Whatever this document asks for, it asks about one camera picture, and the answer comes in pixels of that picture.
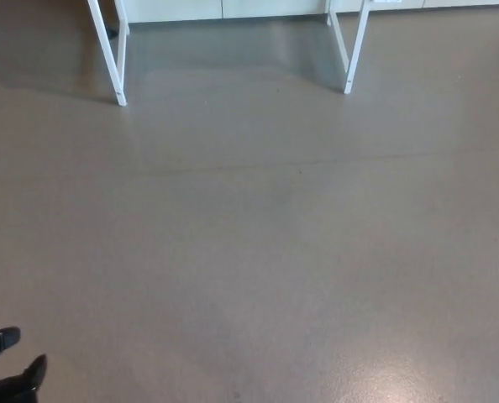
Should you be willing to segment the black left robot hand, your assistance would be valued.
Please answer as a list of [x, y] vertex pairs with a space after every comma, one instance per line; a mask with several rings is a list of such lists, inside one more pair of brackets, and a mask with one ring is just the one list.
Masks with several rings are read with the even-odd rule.
[[[18, 344], [20, 339], [19, 327], [0, 328], [0, 354]], [[41, 354], [22, 373], [0, 379], [0, 403], [38, 402], [38, 390], [47, 369], [47, 356]]]

